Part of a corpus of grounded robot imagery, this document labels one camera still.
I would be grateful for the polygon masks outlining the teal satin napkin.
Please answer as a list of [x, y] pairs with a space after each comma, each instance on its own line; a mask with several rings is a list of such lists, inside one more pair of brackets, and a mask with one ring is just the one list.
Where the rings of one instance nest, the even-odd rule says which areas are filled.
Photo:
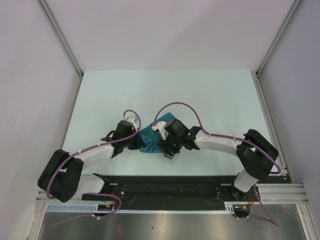
[[[159, 117], [156, 122], [166, 122], [168, 123], [170, 120], [174, 119], [175, 116], [171, 112], [167, 112], [166, 114]], [[140, 131], [140, 137], [145, 144], [145, 147], [140, 148], [140, 152], [148, 153], [148, 154], [157, 154], [162, 153], [161, 149], [157, 146], [157, 143], [162, 139], [162, 136], [159, 132], [153, 131], [154, 122], [145, 127]]]

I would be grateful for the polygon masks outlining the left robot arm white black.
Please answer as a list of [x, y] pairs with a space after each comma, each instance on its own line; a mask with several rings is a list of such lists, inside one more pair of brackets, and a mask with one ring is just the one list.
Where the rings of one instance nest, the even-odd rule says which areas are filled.
[[68, 202], [84, 180], [81, 177], [83, 170], [116, 157], [125, 148], [138, 150], [145, 146], [140, 136], [140, 126], [138, 116], [123, 117], [116, 130], [109, 132], [93, 146], [73, 154], [63, 149], [56, 150], [41, 173], [37, 186], [46, 192], [49, 199]]

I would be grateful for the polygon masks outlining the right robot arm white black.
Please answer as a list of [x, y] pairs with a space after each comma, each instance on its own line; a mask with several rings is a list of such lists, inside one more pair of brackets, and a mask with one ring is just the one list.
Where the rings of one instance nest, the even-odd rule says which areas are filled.
[[223, 135], [204, 131], [200, 126], [187, 128], [180, 120], [159, 121], [152, 130], [160, 134], [157, 146], [163, 155], [172, 159], [181, 148], [187, 150], [213, 150], [237, 156], [243, 170], [230, 186], [230, 194], [237, 201], [248, 196], [259, 181], [267, 180], [279, 156], [278, 150], [258, 131], [245, 134]]

